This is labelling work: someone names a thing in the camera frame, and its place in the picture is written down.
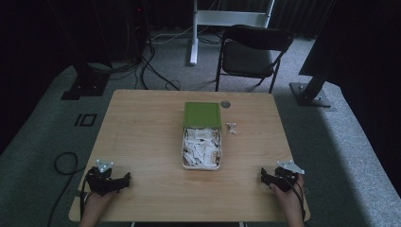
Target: white stand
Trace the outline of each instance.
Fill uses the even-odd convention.
[[[274,0],[270,0],[266,13],[262,12],[239,12],[239,11],[217,11],[198,10],[198,0],[194,0],[194,25],[191,49],[191,65],[197,64],[198,58],[198,25],[201,26],[259,26],[268,27],[271,9]]]

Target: chair backrest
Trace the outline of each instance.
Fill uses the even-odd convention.
[[[227,39],[254,49],[287,52],[292,44],[293,36],[283,29],[235,25],[224,31],[222,41],[225,42]]]

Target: wooden table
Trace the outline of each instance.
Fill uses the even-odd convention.
[[[184,103],[227,100],[220,108],[222,158],[216,171],[183,169]],[[236,134],[225,123],[236,123]],[[85,172],[113,161],[113,178],[131,173],[103,220],[283,221],[260,168],[292,159],[270,94],[117,90]],[[307,207],[306,219],[310,214]],[[69,217],[79,220],[79,199]]]

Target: wire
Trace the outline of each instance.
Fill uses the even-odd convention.
[[[72,170],[71,172],[63,172],[63,171],[59,170],[58,162],[59,162],[59,159],[60,159],[62,156],[64,156],[64,155],[73,155],[73,157],[74,157],[74,160],[75,160],[75,162],[74,162],[74,168],[73,168],[73,170]],[[83,169],[85,169],[85,167],[86,167],[86,166],[84,166],[84,167],[82,167],[82,168],[80,168],[80,169],[77,169],[77,168],[78,168],[78,156],[77,156],[77,154],[74,153],[74,152],[64,152],[64,153],[62,153],[62,154],[59,154],[59,155],[56,157],[56,159],[54,160],[53,165],[54,165],[54,168],[56,169],[56,171],[57,171],[58,173],[60,173],[61,175],[70,176],[70,177],[69,177],[67,183],[65,184],[64,188],[62,189],[62,192],[60,193],[60,195],[59,195],[59,197],[57,198],[56,202],[54,203],[53,208],[51,209],[50,216],[49,216],[49,220],[48,220],[48,222],[47,222],[47,227],[49,227],[49,226],[51,225],[51,221],[52,221],[52,219],[53,219],[53,215],[54,215],[54,212],[55,212],[55,210],[56,210],[56,207],[57,207],[57,205],[59,204],[60,199],[61,199],[62,195],[64,194],[65,190],[67,189],[68,185],[71,183],[71,180],[73,179],[74,175],[77,174],[77,173],[79,173],[79,172],[81,172],[81,171],[82,171]]]
[[[216,10],[218,10],[218,9],[220,8],[221,0],[215,0],[215,1],[212,3],[212,5],[209,7],[208,10],[211,10],[212,7],[215,5],[215,3],[216,3],[217,1],[218,1],[218,6],[217,6],[217,9],[216,9]],[[178,37],[180,37],[180,36],[182,36],[182,35],[185,35],[185,33],[186,33],[187,31],[189,31],[192,27],[193,27],[193,26],[189,27],[189,28],[188,28],[187,30],[185,30],[184,32],[178,33],[178,34],[160,34],[160,35],[157,35],[157,36],[151,38],[151,40],[153,41],[153,40],[156,40],[156,39],[158,39],[158,38],[160,38],[160,37],[163,37],[163,36],[173,36],[172,38],[170,38],[170,39],[168,39],[168,40],[166,40],[166,41],[164,41],[164,42],[159,42],[159,43],[153,42],[154,44],[166,44],[166,43],[168,43],[168,42],[170,42],[170,41],[172,41],[172,40],[174,40],[174,39],[176,39],[176,38],[178,38]],[[209,26],[207,26],[207,27],[204,28],[202,31],[198,32],[197,34],[201,34],[201,33],[202,33],[203,31],[205,31],[208,27],[209,27]]]
[[[175,85],[175,84],[173,83],[173,81],[170,81],[170,80],[166,79],[164,76],[162,76],[160,73],[158,73],[158,72],[156,71],[156,69],[153,68],[153,66],[151,66],[150,61],[153,59],[153,57],[154,57],[154,55],[155,55],[155,53],[156,53],[153,46],[150,47],[150,52],[151,52],[151,56],[150,56],[149,60],[146,60],[145,57],[142,58],[143,61],[145,62],[145,66],[142,67],[142,71],[141,71],[141,81],[142,81],[142,83],[143,83],[145,89],[146,89],[146,90],[149,90],[149,88],[147,87],[147,85],[146,85],[146,83],[145,83],[145,78],[144,78],[145,70],[147,69],[147,67],[149,67],[149,68],[152,70],[152,72],[153,72],[154,74],[156,74],[160,79],[162,79],[162,80],[164,80],[164,81],[166,82],[166,88],[167,88],[167,90],[169,90],[167,86],[168,86],[168,85],[171,85],[171,86],[173,86],[177,91],[180,91],[180,90],[181,90],[181,84],[180,84],[177,80],[173,80],[173,81],[177,81],[177,82],[179,83],[178,86]]]

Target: green lid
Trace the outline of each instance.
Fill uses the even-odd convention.
[[[185,102],[183,124],[187,128],[221,128],[218,103]]]

